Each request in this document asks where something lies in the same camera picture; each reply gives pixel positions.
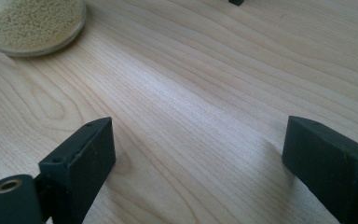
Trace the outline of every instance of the glass jar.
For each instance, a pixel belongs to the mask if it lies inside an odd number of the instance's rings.
[[[69,44],[86,20],[84,0],[0,0],[0,51],[39,56]]]

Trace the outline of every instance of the screw hole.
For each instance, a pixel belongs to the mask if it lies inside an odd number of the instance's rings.
[[[55,163],[63,162],[63,158],[61,158],[61,157],[55,158],[55,159],[53,159],[53,162],[55,162]]]
[[[11,192],[22,184],[20,179],[8,180],[0,184],[0,194]]]

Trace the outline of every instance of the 3d printed part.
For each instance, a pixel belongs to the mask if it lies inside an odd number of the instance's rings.
[[[40,175],[0,180],[0,224],[82,223],[116,162],[112,120],[97,119],[39,162]]]
[[[244,0],[228,0],[229,3],[240,6]]]
[[[282,161],[340,223],[358,224],[358,143],[289,117]]]

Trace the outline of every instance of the black clamp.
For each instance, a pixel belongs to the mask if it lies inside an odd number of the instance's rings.
[[[358,143],[289,117],[282,161],[340,223],[358,224]]]
[[[0,180],[0,224],[82,223],[116,162],[111,118],[90,122],[39,162]]]

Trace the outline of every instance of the wood grain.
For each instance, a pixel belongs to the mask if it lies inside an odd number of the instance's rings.
[[[358,1],[88,1],[38,58],[0,53],[0,178],[110,116],[84,223],[337,223],[281,161],[289,115],[358,142]]]

